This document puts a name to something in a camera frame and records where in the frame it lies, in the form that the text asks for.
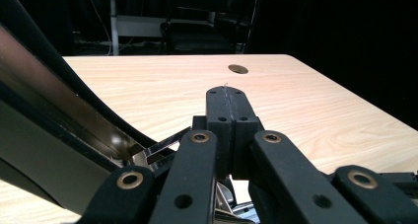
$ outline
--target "wooden table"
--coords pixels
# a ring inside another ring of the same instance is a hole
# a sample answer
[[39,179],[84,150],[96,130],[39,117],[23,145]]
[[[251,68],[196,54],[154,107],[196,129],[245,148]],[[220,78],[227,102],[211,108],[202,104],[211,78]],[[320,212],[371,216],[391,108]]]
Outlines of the wooden table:
[[[418,132],[287,55],[67,57],[89,87],[130,124],[164,139],[205,114],[207,90],[244,91],[264,127],[285,133],[325,172],[356,164],[418,169]],[[231,71],[237,64],[246,74]],[[78,216],[0,185],[0,222],[73,222]]]

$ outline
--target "chair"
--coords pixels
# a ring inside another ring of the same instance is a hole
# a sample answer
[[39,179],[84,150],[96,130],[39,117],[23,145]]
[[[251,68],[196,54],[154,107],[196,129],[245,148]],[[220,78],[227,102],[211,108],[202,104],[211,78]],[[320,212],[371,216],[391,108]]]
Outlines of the chair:
[[235,43],[226,40],[213,26],[203,23],[173,20],[178,10],[210,13],[236,13],[236,24],[246,13],[249,0],[170,0],[167,19],[161,24],[161,53],[167,54],[232,54]]

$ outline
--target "light wood tabletop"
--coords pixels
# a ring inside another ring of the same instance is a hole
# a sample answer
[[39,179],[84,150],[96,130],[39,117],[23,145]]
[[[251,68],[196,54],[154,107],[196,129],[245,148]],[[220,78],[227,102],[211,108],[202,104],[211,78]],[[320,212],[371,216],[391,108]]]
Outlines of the light wood tabletop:
[[[352,164],[375,172],[418,169],[416,130],[291,56],[65,60],[110,108],[155,140],[191,126],[194,115],[205,115],[206,91],[228,86],[245,92],[264,127],[286,134],[325,173]],[[233,72],[230,65],[248,72]],[[74,222],[77,218],[18,188],[0,184],[0,223]]]

